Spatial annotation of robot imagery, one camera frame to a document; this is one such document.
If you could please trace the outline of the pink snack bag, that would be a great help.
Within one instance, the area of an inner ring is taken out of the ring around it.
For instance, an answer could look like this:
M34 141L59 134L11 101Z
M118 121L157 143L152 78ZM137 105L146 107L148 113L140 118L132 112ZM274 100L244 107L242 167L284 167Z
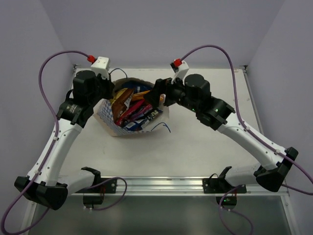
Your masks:
M122 127L125 123L137 120L151 109L152 105L145 99L138 100L115 121L115 124Z

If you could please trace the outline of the orange Kettle chips bag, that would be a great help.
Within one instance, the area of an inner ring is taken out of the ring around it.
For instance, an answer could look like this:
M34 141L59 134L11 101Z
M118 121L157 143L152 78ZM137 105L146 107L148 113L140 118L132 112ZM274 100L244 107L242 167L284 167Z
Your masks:
M131 102L140 101L140 100L145 100L145 99L144 99L144 95L145 95L146 93L148 93L149 91L150 91L150 90L133 94L132 99L131 99Z

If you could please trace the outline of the blue checkered paper bag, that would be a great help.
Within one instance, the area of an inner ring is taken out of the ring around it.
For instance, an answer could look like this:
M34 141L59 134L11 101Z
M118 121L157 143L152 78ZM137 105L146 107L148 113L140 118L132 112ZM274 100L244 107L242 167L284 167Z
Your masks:
M123 78L113 81L112 99L101 100L94 108L93 116L113 137L148 133L165 127L171 131L167 120L169 108L164 106L165 95L159 98L159 105L154 108L145 99L154 84L152 82L130 77L119 68L109 72L122 71Z

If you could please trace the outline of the brown Chuba chips bag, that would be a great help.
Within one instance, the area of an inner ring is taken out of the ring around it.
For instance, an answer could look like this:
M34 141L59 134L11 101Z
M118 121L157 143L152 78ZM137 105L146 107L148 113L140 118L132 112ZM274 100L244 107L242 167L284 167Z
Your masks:
M130 88L123 88L115 94L111 103L114 122L116 122L121 115L128 110L133 95L134 89Z

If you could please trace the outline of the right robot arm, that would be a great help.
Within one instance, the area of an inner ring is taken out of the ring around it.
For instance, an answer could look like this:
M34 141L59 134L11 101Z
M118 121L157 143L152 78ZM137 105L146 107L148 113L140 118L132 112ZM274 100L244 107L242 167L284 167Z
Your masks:
M210 83L200 74L188 75L184 80L158 79L144 99L155 108L161 95L165 95L164 106L176 103L194 112L202 124L231 138L258 161L254 165L226 167L210 186L223 192L246 184L258 184L271 192L280 189L292 166L287 158L295 160L298 155L295 148L274 144L259 132L252 135L253 128L243 127L235 109L212 96Z

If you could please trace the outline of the blue Doritos bag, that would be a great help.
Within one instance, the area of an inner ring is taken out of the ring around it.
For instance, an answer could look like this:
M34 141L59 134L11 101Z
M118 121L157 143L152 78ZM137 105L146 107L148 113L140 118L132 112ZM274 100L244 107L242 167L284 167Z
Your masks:
M134 94L150 91L153 87L139 81L127 81L121 85L121 88L133 89Z

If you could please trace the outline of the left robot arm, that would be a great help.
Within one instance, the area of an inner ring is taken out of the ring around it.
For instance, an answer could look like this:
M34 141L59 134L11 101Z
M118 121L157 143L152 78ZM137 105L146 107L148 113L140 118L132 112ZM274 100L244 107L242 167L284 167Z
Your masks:
M102 186L100 171L83 167L78 173L60 177L64 160L77 136L102 99L111 99L114 84L107 70L83 70L73 79L73 88L56 115L53 132L36 164L27 176L19 176L14 186L23 196L52 210L58 210L67 197L88 189L97 192Z

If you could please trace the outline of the blue Kettle chips bag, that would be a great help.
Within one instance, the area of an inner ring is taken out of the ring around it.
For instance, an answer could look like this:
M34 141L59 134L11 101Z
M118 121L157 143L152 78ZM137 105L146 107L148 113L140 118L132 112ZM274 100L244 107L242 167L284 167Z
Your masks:
M127 125L123 127L123 129L127 131L141 131L143 130L151 121L153 121L156 117L162 114L163 111L160 109L154 109L150 112L146 117L142 117L138 120L134 120L129 122Z

